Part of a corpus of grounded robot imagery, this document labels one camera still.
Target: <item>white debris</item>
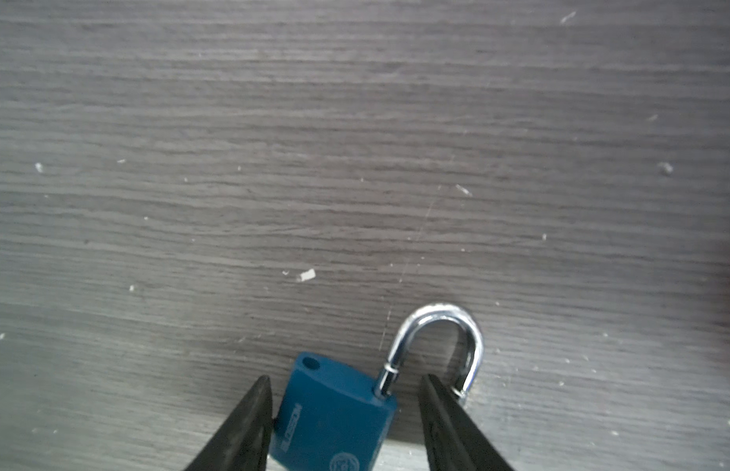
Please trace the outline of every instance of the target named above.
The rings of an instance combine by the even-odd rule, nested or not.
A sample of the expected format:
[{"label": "white debris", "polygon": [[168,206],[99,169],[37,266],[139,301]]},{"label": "white debris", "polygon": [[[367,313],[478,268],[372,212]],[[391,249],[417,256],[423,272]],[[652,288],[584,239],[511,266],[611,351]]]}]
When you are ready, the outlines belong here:
[{"label": "white debris", "polygon": [[669,176],[674,173],[674,166],[668,162],[661,162],[658,164],[658,169],[662,175]]},{"label": "white debris", "polygon": [[564,24],[564,23],[566,23],[567,21],[569,21],[569,20],[571,20],[572,18],[574,18],[576,14],[577,14],[577,11],[573,11],[572,13],[570,13],[570,14],[568,14],[568,15],[564,16],[564,17],[563,17],[563,18],[562,18],[562,19],[561,19],[561,20],[560,20],[560,21],[559,21],[558,23],[559,23],[559,24]]},{"label": "white debris", "polygon": [[297,275],[297,282],[302,283],[313,278],[315,278],[315,269],[311,268],[310,270],[304,271],[301,274]]},{"label": "white debris", "polygon": [[462,185],[460,185],[458,183],[455,186],[457,187],[457,189],[460,192],[466,194],[467,196],[472,196],[472,192],[470,192],[470,190],[466,189],[464,186],[462,186]]}]

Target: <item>blue padlock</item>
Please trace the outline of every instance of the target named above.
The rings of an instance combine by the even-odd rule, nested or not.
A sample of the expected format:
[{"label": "blue padlock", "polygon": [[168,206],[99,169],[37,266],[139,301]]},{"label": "blue padlock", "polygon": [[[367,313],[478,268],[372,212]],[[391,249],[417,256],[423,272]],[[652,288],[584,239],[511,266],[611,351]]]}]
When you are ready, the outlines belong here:
[{"label": "blue padlock", "polygon": [[461,307],[423,306],[399,328],[375,380],[325,356],[300,353],[274,423],[270,455],[290,471],[370,471],[398,408],[391,387],[409,345],[422,327],[439,320],[454,322],[467,336],[467,359],[450,387],[464,404],[483,359],[483,335]]}]

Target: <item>wooden table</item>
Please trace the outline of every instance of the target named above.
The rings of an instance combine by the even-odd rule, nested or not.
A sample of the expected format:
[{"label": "wooden table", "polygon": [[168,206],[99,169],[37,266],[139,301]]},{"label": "wooden table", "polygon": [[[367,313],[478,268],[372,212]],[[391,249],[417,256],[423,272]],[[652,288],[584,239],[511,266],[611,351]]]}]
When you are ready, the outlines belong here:
[{"label": "wooden table", "polygon": [[730,2],[0,2],[1,470],[180,470],[434,300],[518,470],[730,469]]}]

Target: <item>keyhole hole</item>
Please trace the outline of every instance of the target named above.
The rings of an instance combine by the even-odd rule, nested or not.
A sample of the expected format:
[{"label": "keyhole hole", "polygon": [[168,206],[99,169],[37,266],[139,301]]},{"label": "keyhole hole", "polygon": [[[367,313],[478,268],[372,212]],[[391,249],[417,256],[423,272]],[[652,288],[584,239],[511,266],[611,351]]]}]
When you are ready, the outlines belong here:
[{"label": "keyhole hole", "polygon": [[303,365],[305,365],[305,368],[307,368],[307,369],[321,368],[321,363],[319,363],[315,358],[311,358],[309,356],[306,356],[305,358],[303,358]]}]

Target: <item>padlock shackle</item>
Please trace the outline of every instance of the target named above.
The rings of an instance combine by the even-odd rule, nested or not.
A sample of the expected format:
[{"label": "padlock shackle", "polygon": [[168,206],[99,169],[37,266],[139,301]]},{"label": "padlock shackle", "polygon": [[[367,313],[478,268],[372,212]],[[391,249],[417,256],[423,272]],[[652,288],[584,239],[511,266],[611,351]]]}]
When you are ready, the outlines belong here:
[{"label": "padlock shackle", "polygon": [[460,405],[464,405],[464,401],[467,400],[467,391],[470,390],[480,362],[483,360],[483,334],[470,313],[459,306],[446,303],[420,307],[404,320],[394,337],[394,343],[391,344],[386,363],[373,386],[372,392],[376,397],[385,399],[391,394],[391,387],[399,377],[399,369],[407,357],[407,351],[412,345],[412,341],[415,340],[417,332],[426,325],[440,320],[448,320],[459,325],[467,336],[467,358],[449,388],[456,401]]}]

